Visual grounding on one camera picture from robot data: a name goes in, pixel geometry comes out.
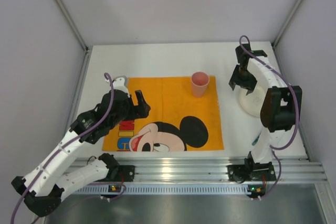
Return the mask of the cream round plate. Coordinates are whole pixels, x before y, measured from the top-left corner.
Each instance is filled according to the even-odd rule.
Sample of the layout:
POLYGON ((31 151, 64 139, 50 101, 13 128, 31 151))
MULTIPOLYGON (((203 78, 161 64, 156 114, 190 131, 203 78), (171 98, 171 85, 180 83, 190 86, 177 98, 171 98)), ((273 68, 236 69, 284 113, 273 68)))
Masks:
POLYGON ((258 84, 252 93, 248 94, 247 92, 246 89, 240 89, 238 96, 240 106, 246 113, 259 118, 266 93, 258 84))

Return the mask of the pink plastic cup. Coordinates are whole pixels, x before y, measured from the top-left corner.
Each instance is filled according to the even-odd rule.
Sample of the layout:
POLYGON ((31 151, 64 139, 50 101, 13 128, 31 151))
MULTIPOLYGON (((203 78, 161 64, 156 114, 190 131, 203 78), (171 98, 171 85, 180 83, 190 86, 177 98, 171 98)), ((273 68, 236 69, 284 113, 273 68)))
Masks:
POLYGON ((204 72, 195 72, 191 76, 192 93, 194 97, 202 97, 209 84, 209 76, 204 72))

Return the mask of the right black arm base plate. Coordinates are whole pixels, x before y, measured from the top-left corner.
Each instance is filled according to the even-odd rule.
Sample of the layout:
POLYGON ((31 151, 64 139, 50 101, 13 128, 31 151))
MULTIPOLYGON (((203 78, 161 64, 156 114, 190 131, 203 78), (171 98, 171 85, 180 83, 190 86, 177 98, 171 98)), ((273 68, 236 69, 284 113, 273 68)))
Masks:
POLYGON ((276 174, 272 163, 248 167, 246 165, 229 165, 227 166, 228 177, 230 182, 242 184, 243 182, 262 182, 264 179, 275 181, 276 174))

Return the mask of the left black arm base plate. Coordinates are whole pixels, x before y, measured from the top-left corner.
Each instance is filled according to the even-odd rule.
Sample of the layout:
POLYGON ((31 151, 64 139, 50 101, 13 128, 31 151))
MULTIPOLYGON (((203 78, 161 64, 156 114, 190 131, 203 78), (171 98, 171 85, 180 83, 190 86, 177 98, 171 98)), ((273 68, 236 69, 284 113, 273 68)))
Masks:
POLYGON ((114 169, 110 169, 105 178, 94 181, 98 182, 133 182, 135 176, 135 166, 119 165, 114 169))

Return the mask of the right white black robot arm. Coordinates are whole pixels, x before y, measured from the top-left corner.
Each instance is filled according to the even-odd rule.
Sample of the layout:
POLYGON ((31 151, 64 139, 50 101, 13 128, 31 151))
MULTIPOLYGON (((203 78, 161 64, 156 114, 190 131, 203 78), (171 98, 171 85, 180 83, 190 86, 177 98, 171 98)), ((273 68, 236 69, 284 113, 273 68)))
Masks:
POLYGON ((257 95, 262 100, 257 113, 263 127, 248 159, 254 166, 267 165, 272 161, 273 151, 288 148, 297 134, 302 89, 290 85, 269 63, 263 50, 253 51, 246 43, 236 47, 235 53, 238 64, 229 86, 245 90, 247 102, 253 102, 257 95))

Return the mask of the orange Mickey Mouse placemat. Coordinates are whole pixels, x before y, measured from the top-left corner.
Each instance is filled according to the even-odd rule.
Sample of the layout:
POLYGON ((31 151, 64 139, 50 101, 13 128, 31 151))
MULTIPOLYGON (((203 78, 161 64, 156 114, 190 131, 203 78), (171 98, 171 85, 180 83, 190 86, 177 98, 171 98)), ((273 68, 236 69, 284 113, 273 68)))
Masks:
POLYGON ((205 94, 192 94, 190 77, 131 78, 151 107, 145 119, 121 122, 104 138, 108 152, 183 152, 224 149, 216 78, 205 94))

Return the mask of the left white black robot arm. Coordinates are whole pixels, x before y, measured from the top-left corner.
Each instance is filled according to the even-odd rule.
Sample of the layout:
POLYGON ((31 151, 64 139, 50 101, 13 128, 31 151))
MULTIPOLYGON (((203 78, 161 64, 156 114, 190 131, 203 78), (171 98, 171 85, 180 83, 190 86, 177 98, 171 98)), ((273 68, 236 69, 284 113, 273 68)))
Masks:
POLYGON ((15 177, 11 185, 21 195, 20 202, 39 217, 55 211, 69 195, 96 181, 113 181, 119 163, 104 153, 92 163, 72 173, 66 170, 78 156, 95 145, 122 121, 144 119, 150 106, 142 91, 135 91, 137 105, 131 95, 114 89, 106 93, 94 109, 78 115, 57 147, 32 172, 15 177))

